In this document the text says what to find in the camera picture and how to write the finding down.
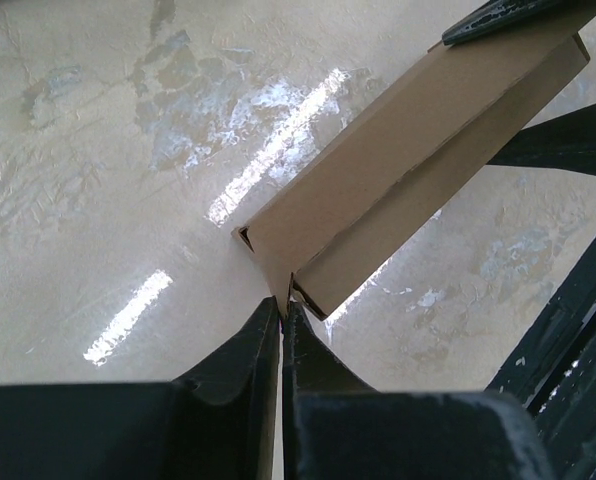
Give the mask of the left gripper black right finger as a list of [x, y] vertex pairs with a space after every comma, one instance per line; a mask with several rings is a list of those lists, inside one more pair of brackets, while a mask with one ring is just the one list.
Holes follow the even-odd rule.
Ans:
[[285, 478], [552, 478], [534, 423], [513, 397], [382, 393], [315, 335], [299, 304], [282, 327]]

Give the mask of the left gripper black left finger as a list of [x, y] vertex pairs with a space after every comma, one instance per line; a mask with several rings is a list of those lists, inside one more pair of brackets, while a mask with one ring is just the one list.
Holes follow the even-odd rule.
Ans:
[[267, 479], [279, 312], [272, 298], [169, 381], [0, 386], [0, 479]]

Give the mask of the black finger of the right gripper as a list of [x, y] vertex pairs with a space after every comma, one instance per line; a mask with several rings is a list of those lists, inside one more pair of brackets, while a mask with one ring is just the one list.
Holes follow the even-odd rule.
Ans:
[[563, 5], [556, 0], [487, 1], [448, 28], [441, 37], [445, 46], [472, 41]]
[[489, 164], [596, 174], [596, 103], [521, 130]]

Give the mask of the brown cardboard box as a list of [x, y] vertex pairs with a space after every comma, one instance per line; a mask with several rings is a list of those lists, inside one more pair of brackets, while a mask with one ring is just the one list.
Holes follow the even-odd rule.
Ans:
[[333, 313], [587, 64], [595, 1], [440, 40], [238, 234], [282, 312]]

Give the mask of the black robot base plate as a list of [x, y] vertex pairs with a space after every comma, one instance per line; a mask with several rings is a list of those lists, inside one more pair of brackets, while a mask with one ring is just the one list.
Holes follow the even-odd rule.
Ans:
[[559, 479], [596, 479], [596, 237], [489, 389], [533, 417]]

